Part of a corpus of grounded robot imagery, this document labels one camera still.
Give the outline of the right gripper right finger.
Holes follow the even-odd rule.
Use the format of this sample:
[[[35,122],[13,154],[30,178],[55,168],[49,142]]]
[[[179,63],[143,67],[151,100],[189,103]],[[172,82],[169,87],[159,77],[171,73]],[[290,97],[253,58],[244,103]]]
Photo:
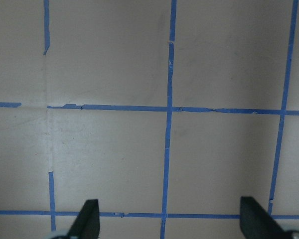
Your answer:
[[[246,239],[289,238],[289,233],[253,197],[240,198],[240,229]]]

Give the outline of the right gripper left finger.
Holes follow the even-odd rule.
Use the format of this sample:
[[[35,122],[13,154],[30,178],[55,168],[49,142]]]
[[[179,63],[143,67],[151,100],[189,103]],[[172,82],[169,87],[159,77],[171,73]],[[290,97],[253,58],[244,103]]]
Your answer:
[[[100,212],[97,199],[87,200],[69,229],[67,239],[97,239],[100,233]]]

